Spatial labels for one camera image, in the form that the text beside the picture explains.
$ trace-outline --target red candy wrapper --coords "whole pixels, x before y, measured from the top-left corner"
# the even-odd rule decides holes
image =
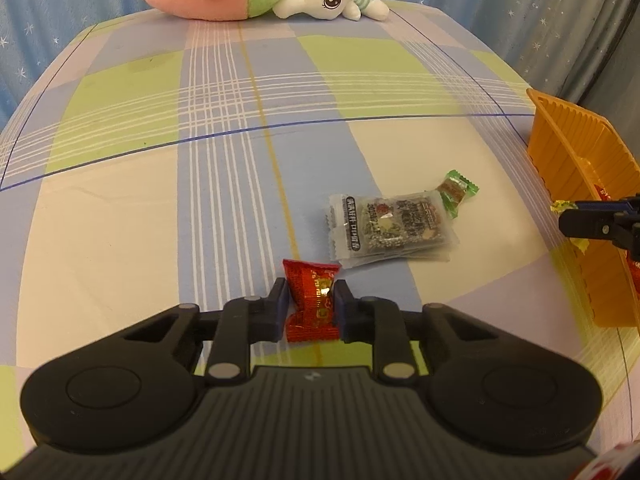
[[[637,478],[632,470],[640,464],[640,444],[618,444],[604,455],[597,456],[587,466],[572,476],[573,480],[616,480]]]
[[[607,193],[607,190],[604,189],[602,186],[598,186],[598,184],[594,184],[593,187],[596,189],[596,191],[600,195],[600,200],[604,200],[605,202],[607,200],[611,200],[609,193]]]
[[[332,325],[334,304],[329,294],[340,265],[283,260],[297,311],[286,323],[289,342],[338,339]]]

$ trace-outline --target blue curtain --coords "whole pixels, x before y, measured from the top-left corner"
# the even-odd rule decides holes
[[[572,100],[606,54],[631,0],[408,0],[439,7],[536,88]],[[85,27],[143,0],[0,0],[0,127]]]

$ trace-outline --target green square pattern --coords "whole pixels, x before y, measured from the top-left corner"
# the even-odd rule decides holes
[[[84,76],[63,114],[46,172],[177,140],[182,54]]]
[[[395,40],[298,38],[345,118],[457,115],[456,99]]]

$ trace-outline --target snack bar package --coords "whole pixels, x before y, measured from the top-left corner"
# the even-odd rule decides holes
[[[478,186],[469,179],[460,175],[456,170],[451,170],[444,177],[444,181],[437,187],[442,195],[444,209],[451,218],[458,216],[458,206],[466,197],[478,192]]]
[[[437,190],[390,198],[332,195],[328,221],[331,258],[345,268],[458,241]]]
[[[330,290],[340,265],[297,260],[283,260],[282,265],[296,303],[296,312],[286,322],[287,341],[338,339]]]

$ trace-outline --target plush toy eye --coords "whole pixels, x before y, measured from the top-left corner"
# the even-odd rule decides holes
[[[324,0],[322,5],[327,9],[336,9],[342,0]]]

